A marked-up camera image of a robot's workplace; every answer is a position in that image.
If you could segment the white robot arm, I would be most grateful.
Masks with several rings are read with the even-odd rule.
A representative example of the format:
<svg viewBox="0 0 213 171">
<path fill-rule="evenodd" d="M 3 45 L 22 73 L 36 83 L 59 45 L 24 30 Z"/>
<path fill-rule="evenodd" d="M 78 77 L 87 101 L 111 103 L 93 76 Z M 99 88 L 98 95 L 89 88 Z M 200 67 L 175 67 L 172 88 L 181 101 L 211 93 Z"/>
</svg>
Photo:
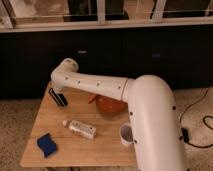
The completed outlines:
<svg viewBox="0 0 213 171">
<path fill-rule="evenodd" d="M 77 62 L 66 58 L 52 71 L 51 81 L 57 97 L 63 96 L 65 87 L 72 87 L 128 104 L 139 171 L 187 171 L 175 99 L 160 77 L 81 74 Z"/>
</svg>

